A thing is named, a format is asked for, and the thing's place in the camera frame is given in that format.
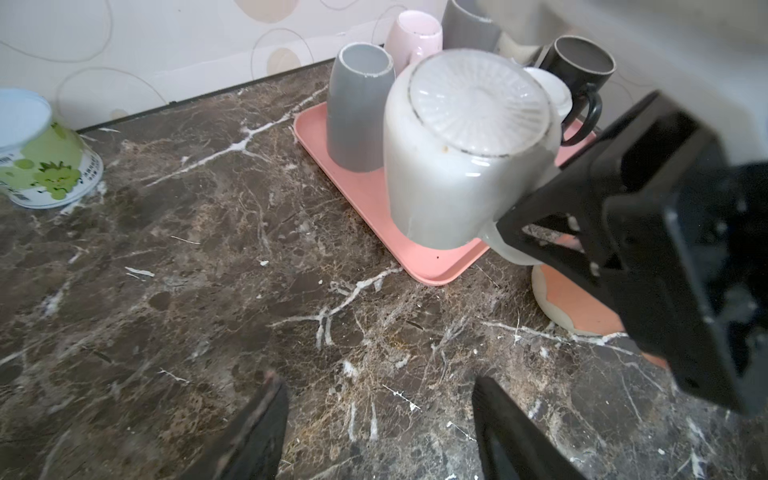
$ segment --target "gray cup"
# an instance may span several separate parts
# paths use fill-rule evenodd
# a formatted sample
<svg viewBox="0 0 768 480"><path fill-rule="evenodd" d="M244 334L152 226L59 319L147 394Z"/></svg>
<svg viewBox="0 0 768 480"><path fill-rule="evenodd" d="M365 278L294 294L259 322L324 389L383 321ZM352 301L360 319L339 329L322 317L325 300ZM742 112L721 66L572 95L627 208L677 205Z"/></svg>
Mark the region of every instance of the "gray cup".
<svg viewBox="0 0 768 480"><path fill-rule="evenodd" d="M342 168L384 166L384 105L395 82L392 57L370 43L350 43L336 56L328 91L328 155Z"/></svg>
<svg viewBox="0 0 768 480"><path fill-rule="evenodd" d="M448 0L442 14L442 47L496 50L502 30L478 7L476 0Z"/></svg>

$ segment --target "pink mug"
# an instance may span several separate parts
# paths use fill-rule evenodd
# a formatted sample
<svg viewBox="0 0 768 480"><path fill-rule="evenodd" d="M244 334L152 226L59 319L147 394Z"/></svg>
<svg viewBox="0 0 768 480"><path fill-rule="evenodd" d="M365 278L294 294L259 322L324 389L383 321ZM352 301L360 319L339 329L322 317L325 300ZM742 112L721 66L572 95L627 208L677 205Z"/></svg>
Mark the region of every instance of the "pink mug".
<svg viewBox="0 0 768 480"><path fill-rule="evenodd" d="M392 56L395 73L400 75L408 65L442 50L442 25L428 13L406 10L392 25L384 50Z"/></svg>

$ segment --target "tray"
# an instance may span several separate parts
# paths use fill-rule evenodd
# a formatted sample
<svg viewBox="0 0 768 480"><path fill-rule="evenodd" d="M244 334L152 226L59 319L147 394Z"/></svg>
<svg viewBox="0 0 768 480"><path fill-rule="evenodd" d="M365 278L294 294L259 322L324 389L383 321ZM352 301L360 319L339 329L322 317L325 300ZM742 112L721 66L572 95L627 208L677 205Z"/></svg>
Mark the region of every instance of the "tray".
<svg viewBox="0 0 768 480"><path fill-rule="evenodd" d="M454 250L433 250L412 242L400 233L389 216L384 169L358 174L339 167L328 155L327 113L326 104L322 103L296 116L293 130L299 142L410 276L425 285L445 285L485 253L488 245L479 238ZM567 135L573 134L580 126L578 121L575 122ZM559 165L567 160L592 138L594 134L578 145L561 148L555 163Z"/></svg>

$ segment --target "countertop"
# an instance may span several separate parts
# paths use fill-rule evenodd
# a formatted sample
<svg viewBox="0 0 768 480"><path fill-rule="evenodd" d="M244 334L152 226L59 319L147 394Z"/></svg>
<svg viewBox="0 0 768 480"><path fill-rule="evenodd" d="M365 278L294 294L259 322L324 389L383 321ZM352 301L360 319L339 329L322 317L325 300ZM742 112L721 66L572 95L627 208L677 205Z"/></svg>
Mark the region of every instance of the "countertop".
<svg viewBox="0 0 768 480"><path fill-rule="evenodd" d="M529 268L403 272L293 136L329 71L84 134L106 170L77 205L0 199L0 478L174 478L268 369L282 479L481 478L477 375L589 478L768 478L765 416L549 326Z"/></svg>

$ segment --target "patterned wallpaper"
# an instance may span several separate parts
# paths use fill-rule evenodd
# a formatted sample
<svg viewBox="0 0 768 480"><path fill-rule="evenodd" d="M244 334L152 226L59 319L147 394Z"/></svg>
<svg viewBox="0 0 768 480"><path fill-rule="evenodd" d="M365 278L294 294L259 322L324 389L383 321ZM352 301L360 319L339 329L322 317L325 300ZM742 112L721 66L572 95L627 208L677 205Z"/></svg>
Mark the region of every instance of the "patterned wallpaper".
<svg viewBox="0 0 768 480"><path fill-rule="evenodd" d="M0 86L37 91L73 128L115 120L384 42L407 8L446 0L2 0ZM624 67L605 126L651 88Z"/></svg>

